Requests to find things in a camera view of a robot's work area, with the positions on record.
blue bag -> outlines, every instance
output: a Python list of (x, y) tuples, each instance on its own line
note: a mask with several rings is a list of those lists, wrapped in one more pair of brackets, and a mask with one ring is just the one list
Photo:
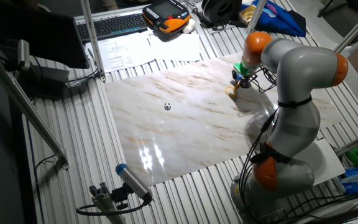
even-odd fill
[[(259, 0), (255, 0), (252, 4), (257, 6), (258, 1)], [(243, 4), (241, 6), (241, 11), (246, 7), (248, 7), (248, 5)], [(270, 1), (266, 2), (255, 29), (267, 32), (278, 32), (292, 36), (306, 36), (306, 31), (301, 29), (288, 11)]]

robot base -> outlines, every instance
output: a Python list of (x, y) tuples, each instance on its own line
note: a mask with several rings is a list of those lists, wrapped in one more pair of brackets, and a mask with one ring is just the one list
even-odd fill
[(268, 215), (271, 215), (284, 209), (280, 199), (267, 203), (247, 202), (247, 208), (245, 208), (239, 193), (239, 177), (240, 175), (237, 175), (231, 183), (230, 195), (239, 215), (245, 222), (250, 219), (250, 217), (247, 217), (246, 210), (248, 210), (249, 213), (253, 214), (256, 219), (260, 220)]

power cable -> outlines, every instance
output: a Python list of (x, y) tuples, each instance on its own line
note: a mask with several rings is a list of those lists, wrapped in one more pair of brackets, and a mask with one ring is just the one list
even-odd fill
[(35, 171), (35, 172), (37, 171), (38, 166), (41, 165), (41, 163), (43, 163), (43, 161), (46, 161), (47, 159), (50, 159), (50, 158), (52, 158), (52, 157), (54, 157), (54, 156), (56, 156), (56, 154), (55, 154), (55, 155), (52, 155), (52, 156), (49, 156), (49, 157), (46, 157), (45, 159), (42, 159), (42, 160), (35, 166), (34, 171)]
[(80, 215), (87, 215), (87, 216), (105, 216), (105, 215), (122, 215), (122, 214), (127, 214), (127, 213), (131, 213), (131, 212), (136, 212), (138, 210), (140, 210), (141, 208), (143, 208), (144, 206), (148, 205), (151, 201), (149, 202), (143, 202), (142, 205), (139, 205), (136, 208), (130, 208), (127, 210), (123, 210), (123, 211), (116, 211), (116, 212), (84, 212), (81, 211), (83, 209), (86, 208), (95, 208), (96, 205), (84, 205), (81, 207), (78, 207), (75, 212), (80, 214)]
[(73, 80), (68, 80), (66, 83), (77, 82), (77, 81), (79, 81), (79, 80), (87, 79), (87, 78), (89, 78), (89, 77), (92, 76), (92, 75), (98, 74), (98, 73), (96, 73), (97, 71), (98, 71), (98, 69), (96, 69), (95, 71), (93, 71), (92, 73), (90, 73), (90, 74), (87, 75), (87, 76), (84, 76), (84, 77), (82, 77), (82, 78), (76, 78), (76, 79), (73, 79)]
[[(38, 67), (40, 68), (40, 71), (41, 71), (40, 85), (42, 85), (42, 84), (43, 84), (43, 78), (44, 78), (44, 71), (42, 71), (42, 67), (41, 67), (41, 64), (39, 63), (38, 59), (37, 59), (36, 57), (34, 57), (34, 56), (33, 56), (33, 58), (35, 59), (35, 61), (36, 61), (37, 64), (38, 64)], [(34, 100), (34, 98), (35, 98), (35, 96), (36, 96), (37, 94), (38, 94), (38, 89), (35, 91), (35, 93), (34, 93), (34, 95), (32, 96), (32, 98), (31, 98), (30, 101)]]

black and white ball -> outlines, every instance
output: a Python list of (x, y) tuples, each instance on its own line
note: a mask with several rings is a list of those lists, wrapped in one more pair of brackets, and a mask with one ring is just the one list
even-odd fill
[(171, 103), (165, 103), (164, 108), (165, 108), (165, 110), (170, 110), (171, 109)]

marble-pattern sheet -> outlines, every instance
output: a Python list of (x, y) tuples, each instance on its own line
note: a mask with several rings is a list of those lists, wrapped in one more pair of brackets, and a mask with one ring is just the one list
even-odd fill
[[(127, 165), (154, 185), (248, 152), (277, 108), (277, 89), (224, 89), (240, 54), (105, 84)], [(270, 83), (261, 73), (263, 88)], [(342, 121), (324, 90), (313, 90), (321, 127)], [(167, 111), (164, 104), (172, 106)]]

